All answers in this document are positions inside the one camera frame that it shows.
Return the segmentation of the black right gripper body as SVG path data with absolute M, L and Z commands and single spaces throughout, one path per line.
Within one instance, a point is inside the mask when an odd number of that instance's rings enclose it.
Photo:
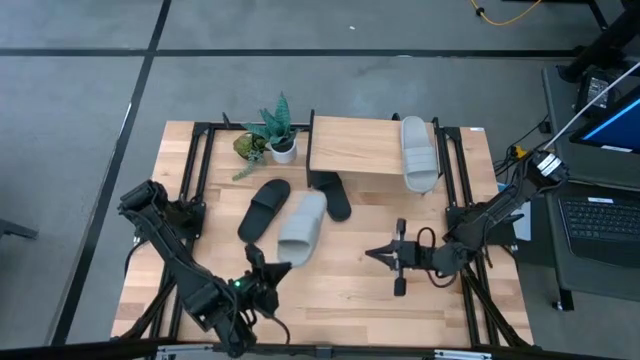
M 434 231 L 430 227 L 423 227 L 418 231 L 415 241 L 406 241 L 406 223 L 404 218 L 398 218 L 396 223 L 396 234 L 398 239 L 393 245 L 393 270 L 396 274 L 394 280 L 394 295 L 404 296 L 406 294 L 407 280 L 404 277 L 405 269 L 418 269 L 429 271 L 431 266 L 431 255 L 434 248 L 434 242 L 430 247 L 420 244 L 420 237 L 424 231 L 431 234 L 434 238 Z

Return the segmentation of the wooden shelf with black legs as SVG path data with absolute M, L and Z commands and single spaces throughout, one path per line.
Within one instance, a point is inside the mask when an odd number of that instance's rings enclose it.
M 395 119 L 354 118 L 316 115 L 310 140 L 310 172 L 336 172 L 343 179 L 382 183 L 407 189 L 403 177 L 400 130 Z M 436 149 L 434 126 L 424 120 Z M 441 177 L 438 159 L 439 177 Z

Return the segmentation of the black crossbar with silver brackets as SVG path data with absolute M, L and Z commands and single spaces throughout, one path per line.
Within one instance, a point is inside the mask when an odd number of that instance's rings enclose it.
M 0 360 L 134 360 L 186 353 L 222 353 L 220 343 L 180 342 L 170 338 L 109 340 L 0 350 Z M 335 356 L 419 357 L 428 360 L 621 360 L 618 358 L 547 351 L 539 347 L 477 345 L 470 348 L 380 347 L 258 344 L 248 350 L 257 355 L 305 355 L 321 359 Z

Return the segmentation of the black foam slide sandal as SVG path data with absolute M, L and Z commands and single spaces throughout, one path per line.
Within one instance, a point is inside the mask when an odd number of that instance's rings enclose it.
M 247 244 L 256 243 L 286 203 L 290 192 L 290 184 L 283 179 L 270 180 L 260 187 L 238 227 L 239 238 Z
M 325 195 L 327 213 L 332 220 L 343 222 L 351 216 L 350 202 L 342 180 L 336 172 L 312 172 L 311 185 Z

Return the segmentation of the grey foam slide sandal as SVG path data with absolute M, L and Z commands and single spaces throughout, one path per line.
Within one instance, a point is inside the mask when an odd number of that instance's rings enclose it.
M 302 199 L 278 234 L 277 258 L 280 262 L 301 267 L 309 261 L 320 237 L 326 206 L 322 193 L 311 193 Z
M 424 120 L 405 117 L 401 121 L 400 141 L 407 189 L 420 194 L 431 192 L 439 177 L 438 159 Z

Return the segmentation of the white rod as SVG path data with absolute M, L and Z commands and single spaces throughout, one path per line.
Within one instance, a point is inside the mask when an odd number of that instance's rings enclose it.
M 583 81 L 586 103 L 578 105 L 575 115 L 545 145 L 547 149 L 570 133 L 570 140 L 621 152 L 640 153 L 640 85 L 615 99 L 615 87 L 626 77 L 640 70 L 640 62 L 612 81 Z

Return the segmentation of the monitor with blue screen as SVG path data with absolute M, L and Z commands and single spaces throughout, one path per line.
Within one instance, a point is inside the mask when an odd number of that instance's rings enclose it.
M 621 97 L 599 117 L 582 126 L 570 137 L 570 141 L 640 154 L 640 85 Z

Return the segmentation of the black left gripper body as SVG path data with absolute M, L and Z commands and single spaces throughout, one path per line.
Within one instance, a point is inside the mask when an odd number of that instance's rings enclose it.
M 245 255 L 251 265 L 244 275 L 233 281 L 233 290 L 239 301 L 241 310 L 253 310 L 266 318 L 273 318 L 279 307 L 277 287 L 269 284 L 265 274 L 267 263 L 264 253 L 254 244 L 245 246 Z

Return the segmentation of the black furniture foot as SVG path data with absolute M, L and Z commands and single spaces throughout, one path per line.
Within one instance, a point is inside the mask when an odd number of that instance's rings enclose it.
M 22 225 L 0 219 L 0 239 L 5 235 L 15 235 L 26 239 L 36 239 L 38 231 Z

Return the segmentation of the black power brick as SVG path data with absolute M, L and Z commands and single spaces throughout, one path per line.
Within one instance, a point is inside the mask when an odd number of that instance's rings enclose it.
M 604 71 L 590 70 L 586 72 L 580 82 L 576 110 L 581 110 L 598 94 L 603 92 L 613 81 L 613 76 Z M 601 115 L 613 104 L 614 100 L 615 96 L 606 92 L 591 106 L 589 106 L 582 115 L 587 118 Z

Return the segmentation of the small trailing succulent plant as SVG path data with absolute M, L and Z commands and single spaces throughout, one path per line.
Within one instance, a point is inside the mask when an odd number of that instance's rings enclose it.
M 255 134 L 245 133 L 233 142 L 234 151 L 246 161 L 242 170 L 232 177 L 233 181 L 239 181 L 251 175 L 257 167 L 266 166 L 265 151 L 267 141 Z

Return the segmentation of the snake plant in white pot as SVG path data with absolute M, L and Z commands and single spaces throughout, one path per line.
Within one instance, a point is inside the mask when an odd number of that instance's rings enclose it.
M 272 153 L 275 162 L 291 163 L 297 156 L 296 137 L 299 132 L 291 123 L 286 96 L 281 92 L 273 113 L 267 108 L 259 110 L 263 123 L 244 123 L 243 128 L 265 141 L 264 147 Z

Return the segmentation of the black laptop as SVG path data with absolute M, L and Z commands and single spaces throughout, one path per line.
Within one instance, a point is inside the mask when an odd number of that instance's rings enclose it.
M 558 203 L 574 256 L 640 268 L 640 199 L 561 196 Z

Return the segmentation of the black diagonal pole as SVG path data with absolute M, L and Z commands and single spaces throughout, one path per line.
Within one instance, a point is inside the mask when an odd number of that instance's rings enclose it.
M 624 58 L 623 48 L 640 36 L 640 0 L 621 0 L 623 13 L 568 66 L 560 66 L 558 74 L 567 82 L 577 82 L 592 65 L 608 68 Z

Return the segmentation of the dark grey desk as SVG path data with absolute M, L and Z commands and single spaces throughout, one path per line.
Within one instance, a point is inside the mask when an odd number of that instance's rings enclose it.
M 563 196 L 640 201 L 640 155 L 573 143 L 570 136 L 585 124 L 581 118 L 571 119 L 576 85 L 563 80 L 555 66 L 542 70 L 542 84 L 551 134 L 558 137 L 551 148 L 569 168 L 567 183 L 532 202 L 533 219 L 543 222 L 553 249 L 558 302 L 572 301 L 575 292 L 640 302 L 640 266 L 621 267 L 573 254 L 560 204 Z M 640 243 L 627 258 L 640 265 Z

